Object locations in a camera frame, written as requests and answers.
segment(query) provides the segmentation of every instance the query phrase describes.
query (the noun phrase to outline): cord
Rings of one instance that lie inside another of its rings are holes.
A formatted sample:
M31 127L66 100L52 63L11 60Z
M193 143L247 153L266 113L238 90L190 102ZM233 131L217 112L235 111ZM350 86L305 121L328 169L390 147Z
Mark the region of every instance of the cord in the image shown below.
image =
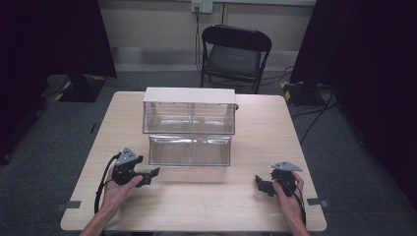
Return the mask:
M317 110L315 112L319 112L319 115L317 115L317 117L313 120L312 124L310 124L309 128L307 129L307 131L304 133L303 138L301 138L300 141L300 145L302 145L304 143L304 140L306 139L307 134L310 132L310 130L312 129L312 127L314 126L314 124L316 123L316 121L325 113L325 110L328 109L328 105L330 104L331 99L333 98L334 95L334 89L331 91L331 95L330 98L328 99L328 102L326 103L325 108L322 108L321 110Z
M294 197L298 202L298 205L300 206L301 209L301 218L303 220L304 225L307 226L307 216L306 216L306 209L304 208L304 200L303 200L303 193L301 193L301 190L298 188L298 186L295 186L298 189L298 192L300 192L300 198L298 198L298 196L294 193Z
M110 168L110 164L111 164L111 162L113 162L113 160L118 159L118 158L119 158L119 156L120 156L120 154L121 154L121 152L119 152L118 154L116 154L116 155L114 155L113 157L111 157L111 159L110 159L110 160L108 161L108 163L107 163L107 166L105 167L105 170L104 170L103 176L101 177L101 182L100 182L100 184L98 185L97 192L95 192L94 214L98 213L98 207L99 207L99 204L100 204L101 193L102 193L102 191L103 191L104 186L105 186L108 182L112 181L112 180L108 180L108 181L104 182L104 181L105 181L106 174L107 174L107 171L108 171L108 169Z
M293 67L293 66L289 66L289 67L285 68L285 69L284 69L283 74L282 74L282 75L280 75L280 76L276 76L276 77L268 77L268 78L261 78L261 81L272 80L272 79L276 79L276 80L274 80L274 81L272 81L272 82L267 82L267 83L260 84L260 87L261 87L261 86L267 86L267 85L270 85L270 84L273 84L273 83L279 82L279 81L281 81L282 79L284 79L286 76L291 75L291 72L290 72L290 73L286 73L286 71L287 71L288 69L292 68L292 67ZM230 81L230 80L222 80L222 81L217 81L217 82L214 82L214 81L210 81L210 80L208 80L206 77L205 77L205 81L206 81L206 82L208 82L208 83L212 83L212 84L214 84L214 85L223 85L223 86L229 86L229 87L240 87L240 88L242 88L242 87L251 87L251 86L252 86L252 85L232 85L232 84L227 84L227 83L232 82L232 81Z
M66 75L66 77L65 77L65 80L64 80L64 82L62 83L62 85L57 89L57 90L55 90L55 91L53 91L52 93L50 93L50 94L47 94L47 95L45 95L43 98L46 98L46 97L49 97L49 96L51 96L51 95L53 95L53 94L55 94L56 92L58 92L58 91L60 91L66 84L67 84L67 81L68 81L68 74Z
M199 11L200 9L198 7L194 8L195 14L196 14L196 23L197 23L197 28L196 28L196 45L195 45L195 60L196 60L196 67L197 67L197 72L199 72L199 74L202 74L202 66L201 66L201 62L200 62L200 19L199 19Z

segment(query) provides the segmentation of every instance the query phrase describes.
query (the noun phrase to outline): gray carpet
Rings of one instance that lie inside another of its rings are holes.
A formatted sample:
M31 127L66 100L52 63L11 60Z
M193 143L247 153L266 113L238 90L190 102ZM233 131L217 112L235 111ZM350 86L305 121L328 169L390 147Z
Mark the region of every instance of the gray carpet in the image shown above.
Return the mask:
M266 72L265 77L281 74ZM58 89L64 79L49 78L45 94ZM60 229L63 211L56 207L70 200L114 92L199 86L197 72L123 72L105 83L95 103L56 102L48 97L40 118L11 152L11 163L0 166L0 235L78 235ZM251 93L244 84L234 86L237 93ZM279 83L273 83L261 86L259 93L282 91ZM289 109L294 115L317 108ZM294 117L300 139L317 115ZM360 141L355 125L335 106L317 120L302 144L318 195L329 203L324 208L328 229L314 234L417 235L416 212Z

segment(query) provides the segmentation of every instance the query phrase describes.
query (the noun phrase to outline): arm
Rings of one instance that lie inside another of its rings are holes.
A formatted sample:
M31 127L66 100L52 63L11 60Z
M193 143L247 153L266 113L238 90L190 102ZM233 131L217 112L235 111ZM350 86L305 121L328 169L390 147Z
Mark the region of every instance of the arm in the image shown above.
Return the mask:
M292 172L295 180L297 181L297 187L302 192L304 187L304 181L300 178L297 173ZM278 182L272 183L273 188L278 194L278 206L281 209L282 214L284 215L288 226L291 229L291 232L294 236L307 236L310 233L307 231L306 226L303 223L301 216L301 208L298 205L297 200L294 196L286 197L282 186ZM301 193L295 191L296 194L301 199Z
M108 171L107 181L111 180L111 173L113 173L113 167ZM135 188L142 181L142 179L143 177L138 175L129 183L122 186L117 185L114 181L109 181L104 188L104 197L101 209L92 218L80 235L100 235L108 221L116 215L117 210L125 202L129 192Z

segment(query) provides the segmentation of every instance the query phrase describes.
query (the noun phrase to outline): black curtain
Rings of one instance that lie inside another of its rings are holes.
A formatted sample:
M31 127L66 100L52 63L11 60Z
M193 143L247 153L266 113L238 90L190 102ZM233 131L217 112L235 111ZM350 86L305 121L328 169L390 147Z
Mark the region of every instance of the black curtain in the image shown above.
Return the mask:
M416 1L318 0L291 80L336 86L366 147L417 209L416 42Z
M3 1L0 35L0 157L34 119L49 76L116 78L96 0Z

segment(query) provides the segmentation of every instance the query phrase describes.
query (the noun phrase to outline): wooden table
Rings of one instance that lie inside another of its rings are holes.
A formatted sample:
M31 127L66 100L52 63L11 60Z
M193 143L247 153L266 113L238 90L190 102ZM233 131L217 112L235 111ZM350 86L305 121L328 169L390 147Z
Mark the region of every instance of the wooden table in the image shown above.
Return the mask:
M149 161L149 137L142 133L144 92L114 94L61 221L64 230L84 229L93 217L95 191L105 165L124 147ZM270 180L270 167L289 161L304 171L304 202L309 231L327 223L283 97L236 94L236 135L229 167L166 167L149 186L136 188L106 230L180 232L282 232L288 227L277 199L258 191L255 175Z

